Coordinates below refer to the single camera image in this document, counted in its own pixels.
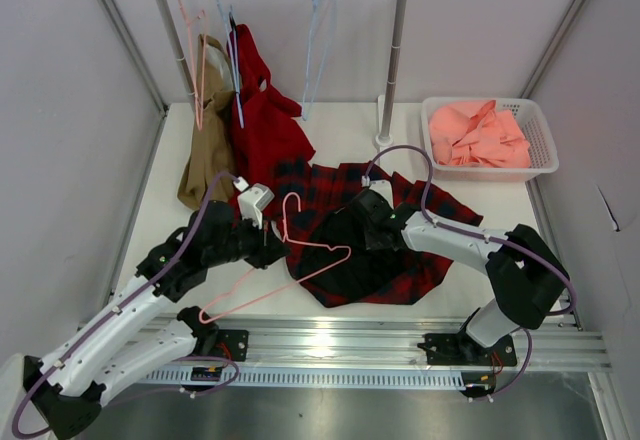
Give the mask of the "red plaid skirt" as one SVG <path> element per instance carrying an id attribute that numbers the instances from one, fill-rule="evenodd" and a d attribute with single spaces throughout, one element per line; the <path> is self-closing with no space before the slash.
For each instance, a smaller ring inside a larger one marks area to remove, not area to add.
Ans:
<path id="1" fill-rule="evenodd" d="M 483 218 L 437 186 L 410 182 L 398 173 L 388 174 L 379 166 L 343 163 L 336 168 L 314 165 L 303 159 L 288 160 L 276 169 L 272 203 L 274 218 L 282 226 L 281 203 L 289 192 L 300 195 L 302 210 L 296 202 L 287 203 L 289 234 L 305 242 L 348 245 L 352 256 L 345 263 L 302 283 L 326 308 L 351 303 L 413 305 L 440 285 L 452 265 L 443 257 L 405 250 L 369 251 L 363 230 L 347 204 L 361 191 L 361 177 L 386 179 L 392 185 L 393 202 L 418 206 L 426 203 L 436 215 L 473 226 Z M 290 276 L 299 279 L 335 262 L 343 252 L 292 245 L 286 258 Z"/>

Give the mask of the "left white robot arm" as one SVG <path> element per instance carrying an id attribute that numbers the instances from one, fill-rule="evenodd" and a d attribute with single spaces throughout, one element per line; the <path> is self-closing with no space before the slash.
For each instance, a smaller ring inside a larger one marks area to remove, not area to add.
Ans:
<path id="1" fill-rule="evenodd" d="M 209 202 L 191 215 L 187 225 L 152 248 L 127 287 L 71 339 L 43 357 L 24 358 L 24 396 L 13 414 L 13 435 L 18 439 L 40 435 L 20 429 L 24 410 L 33 406 L 46 424 L 44 433 L 71 439 L 121 392 L 173 361 L 235 367 L 240 357 L 224 345 L 215 320 L 198 307 L 182 309 L 147 340 L 128 343 L 204 283 L 210 269 L 237 261 L 265 269 L 289 252 L 267 225 L 238 220 L 230 205 Z"/>

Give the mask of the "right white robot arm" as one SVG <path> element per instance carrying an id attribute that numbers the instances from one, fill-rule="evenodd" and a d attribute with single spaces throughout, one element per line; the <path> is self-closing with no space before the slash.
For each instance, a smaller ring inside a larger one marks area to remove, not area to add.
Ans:
<path id="1" fill-rule="evenodd" d="M 370 250 L 405 250 L 434 254 L 476 270 L 489 280 L 493 299 L 465 322 L 456 340 L 468 363 L 489 356 L 500 340 L 519 330 L 536 330 L 562 293 L 574 294 L 569 275 L 532 228 L 510 231 L 474 227 L 401 203 L 393 208 L 367 188 L 348 204 L 364 230 Z"/>

